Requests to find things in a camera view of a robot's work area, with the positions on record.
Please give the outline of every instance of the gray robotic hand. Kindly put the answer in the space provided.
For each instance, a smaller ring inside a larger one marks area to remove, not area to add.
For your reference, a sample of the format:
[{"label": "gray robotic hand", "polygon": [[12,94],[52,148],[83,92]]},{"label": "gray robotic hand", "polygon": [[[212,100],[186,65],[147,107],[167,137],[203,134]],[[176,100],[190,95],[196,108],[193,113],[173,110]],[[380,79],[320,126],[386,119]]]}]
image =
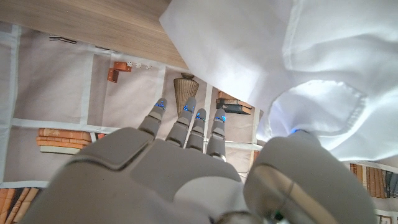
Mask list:
[{"label": "gray robotic hand", "polygon": [[245,184],[225,158],[225,112],[204,150],[206,111],[188,99],[165,140],[160,99],[138,129],[73,156],[22,223],[375,223],[367,192],[304,131],[271,139]]}]

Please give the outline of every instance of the white cloth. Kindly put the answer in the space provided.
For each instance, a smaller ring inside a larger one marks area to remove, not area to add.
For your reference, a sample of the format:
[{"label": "white cloth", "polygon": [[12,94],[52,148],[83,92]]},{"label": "white cloth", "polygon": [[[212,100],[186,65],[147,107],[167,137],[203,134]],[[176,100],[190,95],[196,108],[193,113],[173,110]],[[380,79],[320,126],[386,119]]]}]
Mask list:
[{"label": "white cloth", "polygon": [[173,0],[160,23],[191,72],[340,160],[398,154],[398,1]]}]

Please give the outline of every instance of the shelf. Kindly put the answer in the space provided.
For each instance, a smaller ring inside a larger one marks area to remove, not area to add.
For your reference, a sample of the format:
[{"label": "shelf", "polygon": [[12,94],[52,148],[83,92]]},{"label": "shelf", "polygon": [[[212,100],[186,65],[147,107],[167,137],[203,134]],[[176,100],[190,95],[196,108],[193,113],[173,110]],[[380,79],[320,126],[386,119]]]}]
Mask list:
[{"label": "shelf", "polygon": [[3,182],[0,183],[0,188],[21,188],[21,187],[40,187],[46,188],[48,186],[48,181],[16,181],[16,182]]},{"label": "shelf", "polygon": [[398,215],[398,198],[372,198],[372,201],[376,209]]},{"label": "shelf", "polygon": [[169,3],[1,1],[0,20],[186,68],[159,22]]}]

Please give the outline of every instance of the wooden surface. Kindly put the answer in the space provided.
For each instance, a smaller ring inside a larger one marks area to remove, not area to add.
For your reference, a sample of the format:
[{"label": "wooden surface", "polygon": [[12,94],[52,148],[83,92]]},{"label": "wooden surface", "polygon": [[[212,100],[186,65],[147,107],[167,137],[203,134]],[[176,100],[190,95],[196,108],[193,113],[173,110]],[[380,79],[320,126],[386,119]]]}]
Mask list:
[{"label": "wooden surface", "polygon": [[171,0],[1,0],[0,21],[187,68],[160,25]]}]

